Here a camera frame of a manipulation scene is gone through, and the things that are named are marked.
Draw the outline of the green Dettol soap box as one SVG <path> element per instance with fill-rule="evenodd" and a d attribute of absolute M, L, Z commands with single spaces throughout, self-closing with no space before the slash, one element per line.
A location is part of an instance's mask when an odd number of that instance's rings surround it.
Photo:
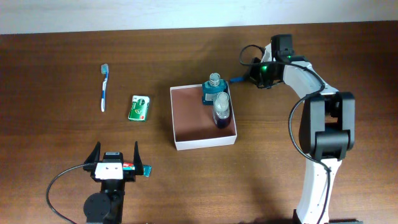
<path fill-rule="evenodd" d="M 145 122 L 147 120 L 149 105 L 150 98 L 148 96 L 133 95 L 131 109 L 127 116 L 128 120 Z"/>

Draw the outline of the teal mouthwash bottle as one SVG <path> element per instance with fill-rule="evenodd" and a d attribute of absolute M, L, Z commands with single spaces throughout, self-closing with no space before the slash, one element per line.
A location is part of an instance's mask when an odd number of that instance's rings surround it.
<path fill-rule="evenodd" d="M 204 105 L 213 105 L 213 100 L 218 93 L 225 91 L 227 84 L 219 73 L 212 73 L 209 80 L 202 84 L 202 103 Z"/>

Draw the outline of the blue white toothbrush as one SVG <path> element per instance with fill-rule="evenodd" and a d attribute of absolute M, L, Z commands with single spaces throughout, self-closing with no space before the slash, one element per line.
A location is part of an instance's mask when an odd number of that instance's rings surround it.
<path fill-rule="evenodd" d="M 104 113 L 106 109 L 106 86 L 109 76 L 109 66 L 107 63 L 102 64 L 101 73 L 104 75 L 104 80 L 102 82 L 102 92 L 101 92 L 101 112 Z"/>

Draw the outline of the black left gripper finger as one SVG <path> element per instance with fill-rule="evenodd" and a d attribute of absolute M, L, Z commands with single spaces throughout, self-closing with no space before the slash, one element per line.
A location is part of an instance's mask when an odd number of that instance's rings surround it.
<path fill-rule="evenodd" d="M 101 149 L 101 143 L 97 142 L 96 146 L 94 147 L 90 155 L 84 161 L 84 164 L 92 164 L 98 162 L 100 160 L 100 149 Z"/>
<path fill-rule="evenodd" d="M 139 147 L 137 141 L 134 143 L 133 164 L 134 164 L 135 175 L 144 175 L 144 166 L 141 160 L 141 156 L 139 154 Z"/>

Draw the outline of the blue disposable razor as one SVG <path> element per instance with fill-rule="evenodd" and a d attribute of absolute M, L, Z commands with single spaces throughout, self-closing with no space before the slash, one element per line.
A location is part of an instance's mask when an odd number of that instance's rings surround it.
<path fill-rule="evenodd" d="M 248 78 L 245 78 L 245 77 L 234 77 L 234 78 L 231 78 L 229 80 L 229 82 L 230 83 L 239 83 L 239 82 L 245 82 L 247 80 L 248 80 Z"/>

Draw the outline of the purple pump soap bottle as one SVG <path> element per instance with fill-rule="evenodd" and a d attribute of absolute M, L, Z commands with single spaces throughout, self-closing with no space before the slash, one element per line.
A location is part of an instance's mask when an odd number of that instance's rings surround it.
<path fill-rule="evenodd" d="M 226 128 L 231 122 L 229 95 L 226 92 L 218 93 L 213 101 L 213 121 L 219 129 Z"/>

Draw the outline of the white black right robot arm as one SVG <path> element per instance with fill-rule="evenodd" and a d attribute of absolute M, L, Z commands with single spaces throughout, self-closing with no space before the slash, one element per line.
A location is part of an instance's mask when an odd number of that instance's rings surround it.
<path fill-rule="evenodd" d="M 301 199 L 293 223 L 329 223 L 328 207 L 336 173 L 354 146 L 355 98 L 327 84 L 293 48 L 292 35 L 279 34 L 249 63 L 258 88 L 284 83 L 300 98 L 288 117 L 294 148 L 305 158 Z"/>

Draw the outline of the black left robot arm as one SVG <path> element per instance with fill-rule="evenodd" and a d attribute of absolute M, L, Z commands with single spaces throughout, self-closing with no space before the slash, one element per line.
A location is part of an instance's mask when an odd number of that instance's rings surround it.
<path fill-rule="evenodd" d="M 135 182 L 138 175 L 144 175 L 138 143 L 134 144 L 133 169 L 124 168 L 124 156 L 121 152 L 105 152 L 100 159 L 100 149 L 101 143 L 97 142 L 84 161 L 83 170 L 101 184 L 101 189 L 86 199 L 83 212 L 87 223 L 121 223 L 125 184 Z"/>

